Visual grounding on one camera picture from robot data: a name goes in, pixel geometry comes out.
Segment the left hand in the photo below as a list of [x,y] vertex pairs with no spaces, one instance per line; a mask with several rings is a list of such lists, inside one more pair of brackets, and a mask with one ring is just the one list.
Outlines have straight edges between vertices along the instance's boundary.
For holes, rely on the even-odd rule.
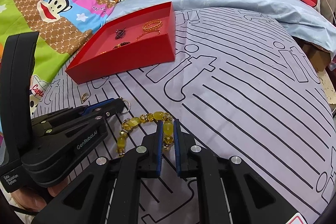
[[[69,183],[69,178],[66,177],[60,184],[48,188],[48,192],[52,197],[56,197]],[[35,193],[32,189],[21,188],[11,193],[14,201],[29,211],[39,212],[46,205],[45,199]]]

